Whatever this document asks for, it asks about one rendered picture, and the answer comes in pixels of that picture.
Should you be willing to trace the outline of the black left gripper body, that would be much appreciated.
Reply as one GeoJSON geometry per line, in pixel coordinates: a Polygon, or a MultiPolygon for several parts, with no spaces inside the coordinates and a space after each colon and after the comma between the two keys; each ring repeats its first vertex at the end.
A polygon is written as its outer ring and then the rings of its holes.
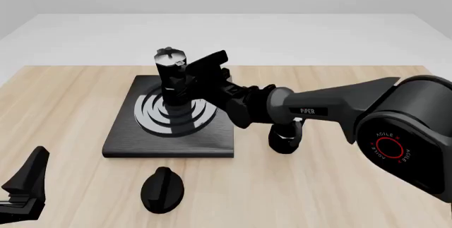
{"type": "Polygon", "coordinates": [[[45,191],[38,193],[9,193],[0,200],[0,223],[38,220],[46,201],[45,191]]]}

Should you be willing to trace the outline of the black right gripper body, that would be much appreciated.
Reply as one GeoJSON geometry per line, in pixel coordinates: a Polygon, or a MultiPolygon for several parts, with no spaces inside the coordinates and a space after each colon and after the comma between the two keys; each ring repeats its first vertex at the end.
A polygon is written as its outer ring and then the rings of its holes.
{"type": "Polygon", "coordinates": [[[230,70],[228,68],[220,69],[220,81],[217,86],[217,94],[215,94],[215,105],[217,107],[225,107],[228,102],[245,106],[245,98],[249,93],[248,88],[232,83],[230,70]]]}

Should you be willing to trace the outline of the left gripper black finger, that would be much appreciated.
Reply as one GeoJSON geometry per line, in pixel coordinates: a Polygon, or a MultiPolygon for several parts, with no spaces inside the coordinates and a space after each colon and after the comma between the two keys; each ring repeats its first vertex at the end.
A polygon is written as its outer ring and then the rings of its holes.
{"type": "Polygon", "coordinates": [[[10,195],[27,196],[45,200],[44,178],[49,160],[49,151],[37,146],[23,166],[1,186],[10,195]]]}

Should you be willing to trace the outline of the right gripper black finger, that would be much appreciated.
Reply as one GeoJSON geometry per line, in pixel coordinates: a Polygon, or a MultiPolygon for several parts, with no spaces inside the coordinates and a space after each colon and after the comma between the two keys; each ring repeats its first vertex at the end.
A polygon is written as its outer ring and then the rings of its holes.
{"type": "Polygon", "coordinates": [[[216,79],[193,79],[178,83],[175,88],[174,99],[178,102],[204,99],[209,102],[218,102],[220,81],[216,79]]]}

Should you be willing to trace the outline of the flat black stove plate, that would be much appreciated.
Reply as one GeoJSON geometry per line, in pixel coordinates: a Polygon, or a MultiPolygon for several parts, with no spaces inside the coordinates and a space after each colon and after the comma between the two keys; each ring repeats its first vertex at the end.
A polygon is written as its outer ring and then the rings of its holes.
{"type": "Polygon", "coordinates": [[[234,126],[205,100],[165,104],[157,75],[137,75],[102,147],[103,157],[234,157],[234,126]]]}

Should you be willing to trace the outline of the round black stove knob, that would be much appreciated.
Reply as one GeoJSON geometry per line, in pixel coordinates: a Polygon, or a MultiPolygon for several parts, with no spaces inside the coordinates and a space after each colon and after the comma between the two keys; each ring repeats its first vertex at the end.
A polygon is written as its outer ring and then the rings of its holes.
{"type": "Polygon", "coordinates": [[[154,214],[165,214],[174,210],[184,197],[182,178],[169,167],[158,167],[141,188],[141,202],[146,210],[154,214]]]}

